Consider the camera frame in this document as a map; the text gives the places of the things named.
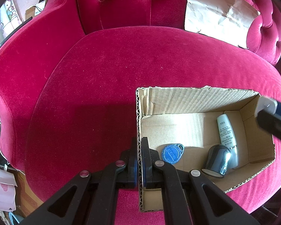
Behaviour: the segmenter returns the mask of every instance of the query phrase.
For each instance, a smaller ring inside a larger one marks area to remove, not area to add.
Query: shiny black bottle cap
[[[231,151],[224,145],[209,149],[206,166],[202,171],[212,177],[223,178],[231,158]]]

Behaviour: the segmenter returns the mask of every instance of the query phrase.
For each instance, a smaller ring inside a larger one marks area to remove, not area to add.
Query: open cardboard box
[[[272,135],[261,130],[254,111],[260,97],[251,90],[203,88],[138,88],[138,164],[140,210],[162,210],[161,190],[143,188],[141,138],[148,137],[149,148],[183,144],[184,153],[174,166],[183,171],[201,170],[210,147],[220,144],[217,117],[227,114],[234,130],[239,165],[224,178],[206,175],[224,192],[248,182],[275,160]]]

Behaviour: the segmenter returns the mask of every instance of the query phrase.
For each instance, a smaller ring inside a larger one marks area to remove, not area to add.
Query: pink velvet sofa
[[[186,0],[48,0],[0,48],[0,147],[48,199],[81,170],[116,161],[136,135],[137,87],[253,89],[281,101],[281,14],[271,0],[249,50],[184,31]],[[228,195],[252,212],[281,187],[275,162]],[[141,213],[137,190],[120,190],[116,224],[164,224]]]

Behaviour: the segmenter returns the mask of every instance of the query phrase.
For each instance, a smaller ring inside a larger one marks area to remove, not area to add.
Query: white cosmetic tube
[[[217,125],[220,132],[221,144],[229,148],[231,151],[231,158],[228,164],[228,168],[235,168],[238,166],[237,145],[231,123],[226,114],[218,116]]]

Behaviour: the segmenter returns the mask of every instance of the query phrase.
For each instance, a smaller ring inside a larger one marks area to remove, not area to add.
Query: triangular cutout
[[[72,186],[64,195],[62,195],[54,204],[48,208],[48,212],[51,212],[61,218],[63,218],[70,206],[70,203],[76,193],[77,186]]]
[[[232,211],[232,206],[225,202],[209,186],[203,185],[203,190],[207,196],[211,209],[216,217],[220,217],[225,213]]]

